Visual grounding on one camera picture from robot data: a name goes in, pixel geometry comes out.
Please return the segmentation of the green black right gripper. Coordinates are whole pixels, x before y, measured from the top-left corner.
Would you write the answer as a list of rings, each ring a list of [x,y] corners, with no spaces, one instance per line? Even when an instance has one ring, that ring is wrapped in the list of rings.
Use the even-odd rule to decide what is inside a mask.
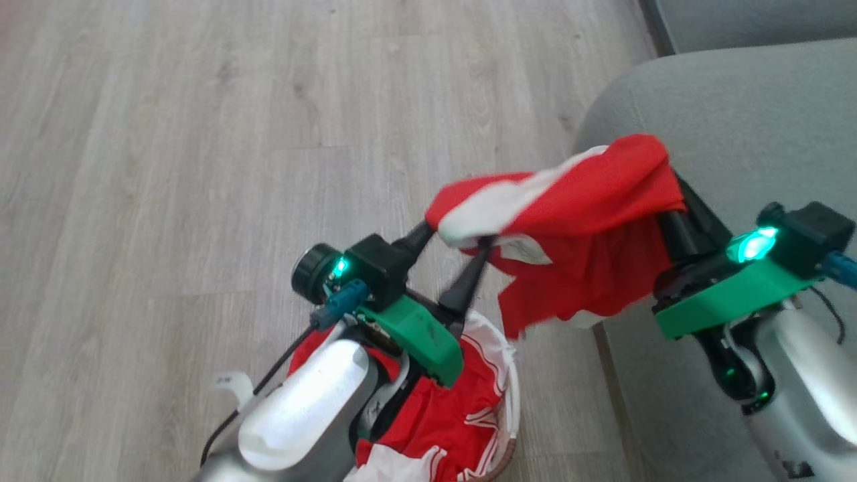
[[[667,339],[748,317],[822,280],[820,276],[798,277],[773,260],[779,229],[765,226],[732,238],[732,232],[697,192],[682,177],[676,178],[685,209],[659,214],[670,262],[683,264],[726,247],[726,265],[737,271],[698,292],[682,295],[676,304],[656,309],[656,323]]]

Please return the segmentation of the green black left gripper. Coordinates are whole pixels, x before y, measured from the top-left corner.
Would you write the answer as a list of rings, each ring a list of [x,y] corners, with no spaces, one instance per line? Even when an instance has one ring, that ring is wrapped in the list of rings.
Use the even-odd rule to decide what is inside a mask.
[[[422,256],[435,229],[422,220],[407,235],[392,242],[403,257],[405,271]],[[481,237],[475,255],[468,260],[458,277],[438,297],[437,305],[443,323],[463,323],[495,244],[496,236]],[[366,321],[376,324],[388,338],[424,369],[429,378],[444,388],[452,388],[463,372],[463,353],[458,339],[422,303],[405,294],[382,311],[367,305],[356,309]]]

